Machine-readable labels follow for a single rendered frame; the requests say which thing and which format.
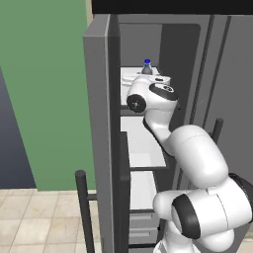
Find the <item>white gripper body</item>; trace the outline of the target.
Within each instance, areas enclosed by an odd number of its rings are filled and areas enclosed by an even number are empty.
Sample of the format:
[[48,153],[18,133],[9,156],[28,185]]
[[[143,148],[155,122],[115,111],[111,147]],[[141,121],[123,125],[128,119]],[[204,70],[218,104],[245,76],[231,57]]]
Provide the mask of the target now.
[[123,86],[131,86],[132,82],[137,78],[137,75],[133,76],[124,76],[122,78],[122,85]]

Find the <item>grey fridge freezer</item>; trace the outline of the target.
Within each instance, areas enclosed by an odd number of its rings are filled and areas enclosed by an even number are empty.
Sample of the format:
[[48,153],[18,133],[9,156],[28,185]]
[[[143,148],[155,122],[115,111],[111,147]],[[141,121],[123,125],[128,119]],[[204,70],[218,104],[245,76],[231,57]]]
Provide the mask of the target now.
[[181,108],[170,124],[179,127],[184,122],[201,27],[186,24],[180,15],[121,15],[121,65],[139,67],[149,58],[163,75],[171,77],[171,84],[179,94]]

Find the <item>grey freezer door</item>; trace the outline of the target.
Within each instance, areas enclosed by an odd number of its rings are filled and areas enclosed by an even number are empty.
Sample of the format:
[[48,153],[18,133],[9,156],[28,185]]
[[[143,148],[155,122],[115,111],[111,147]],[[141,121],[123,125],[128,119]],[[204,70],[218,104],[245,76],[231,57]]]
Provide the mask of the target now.
[[128,253],[122,180],[119,17],[97,14],[83,36],[102,253]]

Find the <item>grey fridge door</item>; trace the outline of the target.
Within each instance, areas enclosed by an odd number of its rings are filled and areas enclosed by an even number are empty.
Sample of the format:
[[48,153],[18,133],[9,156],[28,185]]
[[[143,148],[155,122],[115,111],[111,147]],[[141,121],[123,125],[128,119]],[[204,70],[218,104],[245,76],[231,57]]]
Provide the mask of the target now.
[[184,122],[212,130],[229,170],[253,183],[253,15],[184,15],[201,27]]

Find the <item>grey freezer drawer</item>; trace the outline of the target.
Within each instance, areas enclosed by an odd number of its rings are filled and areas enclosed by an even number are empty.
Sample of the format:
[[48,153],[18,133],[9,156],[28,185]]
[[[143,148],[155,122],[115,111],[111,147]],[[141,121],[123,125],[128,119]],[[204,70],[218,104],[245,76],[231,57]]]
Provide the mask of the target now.
[[158,230],[156,228],[150,229],[133,229],[129,232],[130,244],[148,244],[155,243],[157,239]]
[[157,227],[159,218],[154,212],[132,213],[129,216],[130,228]]

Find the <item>clear water bottle blue cap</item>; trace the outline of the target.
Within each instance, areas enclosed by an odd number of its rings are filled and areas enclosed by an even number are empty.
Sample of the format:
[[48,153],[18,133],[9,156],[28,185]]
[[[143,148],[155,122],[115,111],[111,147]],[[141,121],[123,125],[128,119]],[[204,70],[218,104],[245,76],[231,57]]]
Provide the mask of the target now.
[[152,67],[151,67],[151,61],[148,58],[146,58],[144,60],[143,68],[141,70],[141,73],[142,74],[147,74],[147,75],[152,75],[153,74]]

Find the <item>black cupboard above fridge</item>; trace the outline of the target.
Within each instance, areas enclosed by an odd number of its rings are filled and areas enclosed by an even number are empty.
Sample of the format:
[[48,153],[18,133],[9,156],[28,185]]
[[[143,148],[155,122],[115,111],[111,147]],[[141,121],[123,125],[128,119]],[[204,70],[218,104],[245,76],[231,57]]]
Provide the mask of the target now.
[[253,0],[91,0],[94,14],[253,15]]

